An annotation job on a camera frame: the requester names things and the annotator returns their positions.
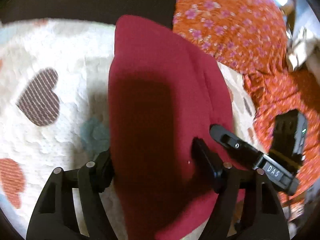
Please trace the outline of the white quilt with hearts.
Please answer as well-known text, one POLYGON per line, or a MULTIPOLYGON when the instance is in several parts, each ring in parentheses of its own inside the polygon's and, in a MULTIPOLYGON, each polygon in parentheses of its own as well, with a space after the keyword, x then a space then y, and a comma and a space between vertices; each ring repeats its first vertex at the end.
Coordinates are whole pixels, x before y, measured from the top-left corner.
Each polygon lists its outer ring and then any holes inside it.
POLYGON ((75 20, 1 27, 1 209, 20 237, 50 172, 110 144, 114 36, 114 25, 75 20))

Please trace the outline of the orange floral fabric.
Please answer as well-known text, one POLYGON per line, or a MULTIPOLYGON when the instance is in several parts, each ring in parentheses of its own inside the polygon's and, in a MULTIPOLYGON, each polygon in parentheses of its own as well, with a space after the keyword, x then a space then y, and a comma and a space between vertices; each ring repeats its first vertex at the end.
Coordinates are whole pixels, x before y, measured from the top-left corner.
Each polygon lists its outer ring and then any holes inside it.
POLYGON ((279 8, 272 0, 177 0, 173 30, 218 62, 242 140, 267 151, 278 114, 297 109, 305 115, 305 160, 290 205, 300 215, 307 189, 319 178, 319 85, 306 69, 289 72, 279 8))

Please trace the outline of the dark red small garment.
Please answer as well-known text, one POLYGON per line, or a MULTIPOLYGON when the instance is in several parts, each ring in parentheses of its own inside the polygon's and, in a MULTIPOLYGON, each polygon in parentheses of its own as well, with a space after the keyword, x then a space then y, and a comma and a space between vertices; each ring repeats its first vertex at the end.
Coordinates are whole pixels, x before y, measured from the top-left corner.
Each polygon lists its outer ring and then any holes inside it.
POLYGON ((224 161, 212 124, 233 130, 232 102, 216 60, 170 29, 124 15, 108 79, 114 186, 129 239, 182 239, 217 200, 191 156, 195 137, 224 161))

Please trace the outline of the dark brown cushion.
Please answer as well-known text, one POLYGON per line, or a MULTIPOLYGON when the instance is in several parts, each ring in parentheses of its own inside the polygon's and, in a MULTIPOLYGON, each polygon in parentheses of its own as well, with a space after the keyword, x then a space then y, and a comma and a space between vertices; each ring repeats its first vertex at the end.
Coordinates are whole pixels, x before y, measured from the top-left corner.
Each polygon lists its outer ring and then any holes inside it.
POLYGON ((10 0, 3 23, 41 18, 115 24, 123 15, 141 16, 172 28, 176 0, 10 0))

